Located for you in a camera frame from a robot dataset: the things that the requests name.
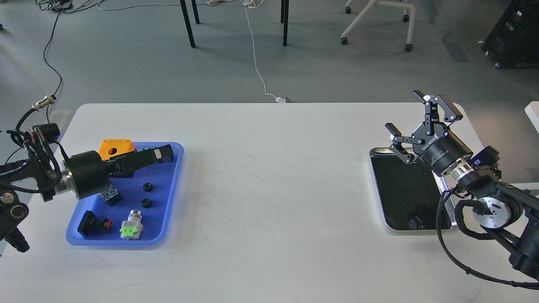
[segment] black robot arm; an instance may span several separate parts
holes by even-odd
[[[414,91],[413,95],[425,105],[425,121],[410,137],[403,136],[393,124],[386,123],[386,128],[392,134],[390,149],[406,164],[412,164],[416,157],[421,157],[438,176],[454,177],[458,185],[452,192],[468,193],[468,199],[462,199],[455,206],[459,229],[476,239],[495,239],[509,251],[509,262],[514,269],[539,280],[539,199],[500,182],[501,172],[497,168],[499,153],[494,148],[489,146],[472,158],[473,152],[450,129],[453,122],[462,119],[462,114],[447,97],[424,95],[420,91]],[[438,106],[444,110],[443,121],[439,119]],[[403,143],[413,145],[413,154],[402,147]],[[466,227],[462,214],[466,206],[473,208],[474,219],[485,233],[471,231]],[[528,218],[528,223],[520,237],[504,229],[522,214]],[[475,271],[466,267],[466,272]],[[488,280],[503,283],[499,279]],[[504,282],[539,289],[539,283]]]
[[[111,175],[130,174],[157,161],[172,157],[171,146],[165,145],[143,151],[132,151],[103,161],[96,151],[87,151],[68,157],[62,146],[64,170],[54,158],[50,144],[59,143],[58,126],[54,123],[34,126],[32,131],[21,132],[18,128],[7,131],[13,141],[27,151],[26,160],[0,166],[0,239],[5,239],[18,251],[30,247],[17,225],[28,216],[28,206],[21,203],[17,191],[41,194],[43,201],[66,191],[74,192],[77,199],[107,190]],[[37,189],[21,188],[13,182],[33,178]]]

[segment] blue tray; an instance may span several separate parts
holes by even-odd
[[[66,239],[72,245],[93,246],[152,246],[163,239],[167,233],[170,210],[183,158],[183,147],[176,142],[133,142],[137,150],[154,148],[170,144],[174,159],[168,163],[155,163],[135,171],[132,178],[111,178],[111,183],[118,188],[122,200],[109,206],[99,195],[80,200],[73,211],[67,226]],[[145,192],[142,186],[151,183],[154,188]],[[142,199],[151,200],[149,208],[142,207]],[[144,228],[138,240],[120,238],[120,227],[127,220],[131,210],[142,211]],[[90,210],[97,219],[110,218],[112,226],[108,232],[92,231],[83,237],[77,231],[84,213]]]

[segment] black table leg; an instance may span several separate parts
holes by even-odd
[[[189,21],[189,15],[187,15],[187,5],[185,0],[179,0],[180,5],[182,6],[183,19],[185,20],[185,28],[187,28],[187,35],[189,36],[189,43],[191,47],[195,47],[195,39],[193,38],[193,31],[191,30],[191,22]]]
[[[285,0],[281,0],[281,24],[285,22]]]
[[[191,5],[193,6],[193,13],[195,13],[195,22],[197,24],[200,24],[201,21],[198,19],[198,8],[197,8],[197,2],[195,0],[191,0]]]
[[[288,0],[282,0],[285,3],[284,7],[284,22],[285,22],[285,28],[282,34],[282,45],[286,46],[286,42],[288,39]]]

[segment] white table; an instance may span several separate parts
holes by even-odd
[[[167,236],[142,249],[72,246],[75,198],[34,196],[19,226],[30,251],[0,258],[0,301],[536,302],[465,275],[434,233],[384,225],[368,152],[390,144],[386,122],[410,134],[423,114],[420,103],[84,105],[62,140],[70,155],[105,138],[183,145]],[[466,118],[452,129],[482,148]],[[531,281],[499,244],[445,235],[473,268]]]
[[[537,129],[537,132],[539,132],[539,101],[530,102],[524,111],[530,118],[531,124],[533,124],[535,129]]]

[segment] orange block with hole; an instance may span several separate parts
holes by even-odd
[[[135,150],[135,145],[129,139],[104,139],[99,147],[98,154],[103,161],[110,157],[119,156]]]

